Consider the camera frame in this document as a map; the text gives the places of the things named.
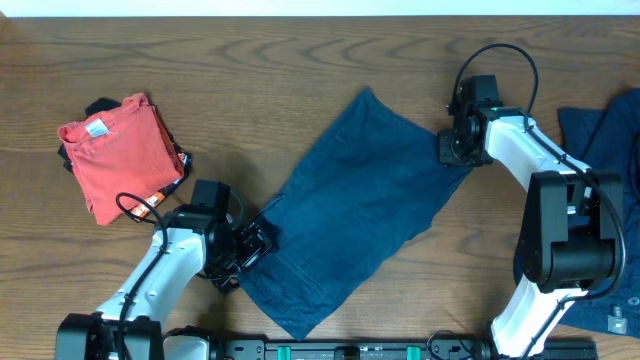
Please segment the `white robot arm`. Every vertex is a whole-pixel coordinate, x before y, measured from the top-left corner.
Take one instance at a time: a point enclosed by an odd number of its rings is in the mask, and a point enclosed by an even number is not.
[[[619,281],[622,180],[564,153],[528,110],[503,107],[495,76],[474,76],[456,89],[449,107],[454,127],[438,134],[440,162],[481,166],[497,160],[527,191],[516,250],[524,275],[491,323],[493,345],[509,357],[539,354],[574,299],[588,299],[603,281]],[[569,217],[582,217],[583,225],[570,229]]]
[[[162,218],[144,200],[124,194],[145,204],[157,217],[151,247],[122,287],[94,314],[69,314],[63,321],[56,359],[222,360],[224,348],[206,330],[172,330],[164,340],[162,334],[194,276],[210,280],[226,295],[238,288],[238,273],[250,271],[271,250],[271,240],[260,224],[232,228],[227,215],[230,193],[223,183],[198,180],[190,204]]]

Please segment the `red shirt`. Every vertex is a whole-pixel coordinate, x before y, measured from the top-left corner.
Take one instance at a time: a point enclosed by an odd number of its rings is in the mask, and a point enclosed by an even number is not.
[[[120,215],[118,193],[147,198],[183,175],[183,164],[155,108],[142,93],[124,99],[119,108],[59,128],[58,136],[99,225]],[[127,209],[137,204],[129,198],[121,198],[121,203]]]

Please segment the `wood grain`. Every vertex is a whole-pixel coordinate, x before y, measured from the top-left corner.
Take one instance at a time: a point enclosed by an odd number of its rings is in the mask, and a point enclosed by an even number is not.
[[[0,33],[0,358],[48,359],[70,312],[113,294],[149,246],[150,228],[99,227],[56,155],[56,128],[83,120],[100,96],[145,91],[194,172],[161,211],[189,199],[196,178],[221,179],[262,206],[364,87],[417,124],[450,125],[456,72],[493,42],[520,45],[541,79],[536,120],[561,141],[556,110],[602,108],[640,86],[640,28],[625,17],[19,19]],[[507,104],[525,104],[530,70],[509,51],[469,73],[496,73]],[[433,228],[408,242],[310,339],[425,338],[480,333],[510,298],[525,193],[500,165],[469,176]],[[237,291],[194,279],[169,328],[288,338]],[[640,342],[590,337],[603,359],[638,358]]]

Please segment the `clothing label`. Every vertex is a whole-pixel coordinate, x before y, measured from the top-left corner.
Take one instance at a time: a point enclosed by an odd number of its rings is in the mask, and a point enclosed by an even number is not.
[[[184,150],[182,150],[183,152],[179,152],[178,155],[178,159],[180,159],[180,161],[182,162],[182,166],[187,166],[187,161],[189,161],[189,155],[187,155]],[[184,179],[184,176],[181,177],[180,179],[176,180],[173,182],[174,185],[178,185],[178,183],[180,181],[182,181]]]
[[[84,127],[91,137],[98,137],[109,132],[109,129],[104,125],[101,119],[93,120],[89,125]]]
[[[154,208],[158,207],[158,205],[160,205],[162,200],[164,200],[164,195],[162,195],[162,193],[159,192],[159,191],[145,199],[145,201],[149,205],[153,206]],[[150,210],[146,206],[144,206],[142,204],[136,205],[131,210],[131,213],[133,215],[136,215],[136,216],[139,216],[139,217],[146,217],[147,215],[149,215],[149,212],[150,212]]]

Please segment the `dark blue cloth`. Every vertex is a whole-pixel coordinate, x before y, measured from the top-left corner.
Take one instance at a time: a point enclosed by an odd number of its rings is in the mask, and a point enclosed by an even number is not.
[[[436,136],[364,89],[262,211],[278,249],[239,282],[301,340],[427,230],[469,172],[439,165]]]
[[[640,89],[614,99],[606,111],[560,109],[565,150],[594,169],[613,169],[624,180],[627,268],[620,289],[601,300],[577,302],[561,324],[610,333],[615,305],[627,319],[627,335],[640,337]]]

